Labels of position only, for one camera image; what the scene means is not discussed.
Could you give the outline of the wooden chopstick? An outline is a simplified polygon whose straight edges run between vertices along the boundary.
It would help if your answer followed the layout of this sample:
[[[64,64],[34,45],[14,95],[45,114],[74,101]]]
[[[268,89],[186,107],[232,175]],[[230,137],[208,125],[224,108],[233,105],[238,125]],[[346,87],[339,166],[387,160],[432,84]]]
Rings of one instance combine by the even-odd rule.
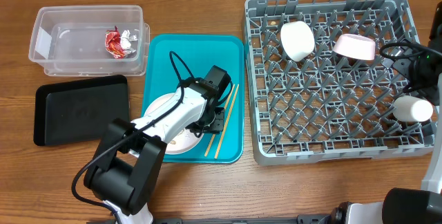
[[[222,143],[224,141],[225,134],[227,132],[227,128],[228,128],[228,125],[229,125],[229,120],[231,118],[231,114],[232,114],[232,111],[233,111],[233,108],[234,108],[234,104],[236,102],[239,86],[240,85],[236,86],[236,89],[235,89],[234,94],[233,94],[233,98],[232,98],[230,106],[229,106],[229,111],[228,111],[227,119],[226,119],[226,121],[224,123],[224,129],[223,129],[223,132],[222,132],[222,134],[220,136],[219,143],[218,143],[218,146],[217,146],[217,149],[216,149],[216,152],[215,152],[215,156],[214,156],[214,158],[216,160],[218,159],[218,156],[219,156],[219,153],[220,153],[220,150],[221,150],[221,146],[222,146]]]
[[[234,90],[234,88],[235,88],[235,84],[230,83],[230,85],[231,85],[231,90],[230,90],[230,93],[229,93],[229,95],[228,95],[228,97],[227,97],[226,102],[224,103],[224,106],[223,106],[223,110],[224,110],[224,111],[225,111],[225,109],[226,109],[226,108],[228,107],[228,105],[229,105],[229,101],[230,101],[230,98],[231,98],[231,96],[232,96],[232,92],[233,92],[233,90]],[[209,141],[209,144],[208,144],[208,146],[207,146],[207,148],[206,148],[206,151],[205,151],[205,153],[204,153],[204,157],[207,157],[207,156],[208,156],[208,154],[209,154],[209,152],[210,152],[210,149],[211,149],[211,146],[212,146],[212,144],[213,144],[213,141],[214,141],[216,135],[217,135],[217,134],[213,134],[213,135],[211,136],[211,139],[210,139],[210,141]]]

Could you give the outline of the white plate with peanuts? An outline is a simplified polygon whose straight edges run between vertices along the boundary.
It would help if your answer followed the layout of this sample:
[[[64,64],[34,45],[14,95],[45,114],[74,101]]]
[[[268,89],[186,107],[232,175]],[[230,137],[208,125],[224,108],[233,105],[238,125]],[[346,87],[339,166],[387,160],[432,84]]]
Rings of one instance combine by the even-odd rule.
[[[165,104],[173,95],[174,93],[167,93],[154,100],[149,104],[144,112],[144,115],[152,113],[154,110]],[[183,129],[174,137],[174,139],[172,139],[172,141],[169,142],[166,147],[165,154],[178,155],[185,153],[194,148],[201,141],[201,139],[202,136],[197,138],[194,133],[190,132],[189,129]]]

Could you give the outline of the white small bowl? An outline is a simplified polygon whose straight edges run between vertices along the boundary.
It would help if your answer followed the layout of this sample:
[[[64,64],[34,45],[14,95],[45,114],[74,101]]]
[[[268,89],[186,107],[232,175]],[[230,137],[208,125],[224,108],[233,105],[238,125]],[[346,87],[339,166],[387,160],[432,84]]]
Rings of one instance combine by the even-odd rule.
[[[299,62],[310,55],[315,48],[314,34],[303,21],[283,24],[280,30],[280,38],[285,53],[295,62]]]

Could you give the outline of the red snack wrapper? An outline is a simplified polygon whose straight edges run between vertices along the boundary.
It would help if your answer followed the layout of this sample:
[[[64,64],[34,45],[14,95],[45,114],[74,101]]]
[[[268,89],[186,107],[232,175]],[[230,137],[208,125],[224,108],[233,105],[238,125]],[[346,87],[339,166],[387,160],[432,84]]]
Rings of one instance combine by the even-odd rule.
[[[115,59],[123,59],[136,52],[133,44],[136,41],[137,35],[131,34],[130,30],[120,32],[115,26],[113,30],[106,31],[104,46]]]

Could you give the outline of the pink shallow bowl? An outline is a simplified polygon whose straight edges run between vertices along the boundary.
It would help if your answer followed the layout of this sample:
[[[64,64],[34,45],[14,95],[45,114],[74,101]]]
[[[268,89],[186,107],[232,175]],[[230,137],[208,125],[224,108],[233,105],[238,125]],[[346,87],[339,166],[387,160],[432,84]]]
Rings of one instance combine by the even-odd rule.
[[[343,34],[333,47],[333,51],[338,55],[358,59],[363,61],[372,61],[376,54],[376,43],[368,37]]]

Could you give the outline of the white paper cup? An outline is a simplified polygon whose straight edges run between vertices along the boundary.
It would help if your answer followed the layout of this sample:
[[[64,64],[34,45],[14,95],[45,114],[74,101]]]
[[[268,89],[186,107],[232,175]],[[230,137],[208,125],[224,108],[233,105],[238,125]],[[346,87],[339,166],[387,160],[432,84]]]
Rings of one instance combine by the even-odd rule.
[[[433,106],[430,102],[409,95],[397,98],[393,106],[394,117],[402,122],[424,122],[433,114]]]

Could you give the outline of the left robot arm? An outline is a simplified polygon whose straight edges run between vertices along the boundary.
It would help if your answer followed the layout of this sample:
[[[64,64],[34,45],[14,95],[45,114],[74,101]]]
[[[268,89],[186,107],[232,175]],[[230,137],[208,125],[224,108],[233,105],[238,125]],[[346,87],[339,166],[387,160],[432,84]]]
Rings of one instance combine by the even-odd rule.
[[[93,159],[79,171],[84,185],[109,209],[116,223],[150,223],[147,210],[167,144],[188,129],[194,136],[224,128],[223,95],[230,87],[227,72],[213,66],[203,78],[179,83],[167,102],[144,117],[113,120]]]

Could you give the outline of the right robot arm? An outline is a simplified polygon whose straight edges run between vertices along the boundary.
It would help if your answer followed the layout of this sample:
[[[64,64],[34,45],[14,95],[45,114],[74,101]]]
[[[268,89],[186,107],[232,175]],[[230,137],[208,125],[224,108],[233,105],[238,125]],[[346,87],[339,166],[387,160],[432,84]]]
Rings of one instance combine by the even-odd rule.
[[[398,41],[383,45],[379,53],[408,80],[403,95],[393,103],[393,115],[402,122],[424,122],[441,105],[441,6],[436,7],[427,46]],[[329,223],[440,223],[441,125],[436,126],[434,150],[421,188],[393,188],[381,202],[341,203]]]

